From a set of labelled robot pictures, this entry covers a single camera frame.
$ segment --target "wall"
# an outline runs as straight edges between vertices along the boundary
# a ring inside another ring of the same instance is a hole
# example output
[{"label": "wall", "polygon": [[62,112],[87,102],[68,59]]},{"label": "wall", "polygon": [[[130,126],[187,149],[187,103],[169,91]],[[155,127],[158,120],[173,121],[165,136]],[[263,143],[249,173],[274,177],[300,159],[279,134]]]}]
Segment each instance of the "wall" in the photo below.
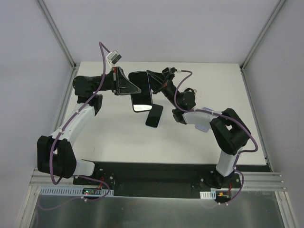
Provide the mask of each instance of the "wall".
[{"label": "wall", "polygon": [[13,228],[71,68],[38,5],[0,3],[0,227]]},{"label": "wall", "polygon": [[245,74],[266,150],[304,226],[304,1],[287,1]]},{"label": "wall", "polygon": [[46,0],[76,62],[241,64],[278,0]]}]

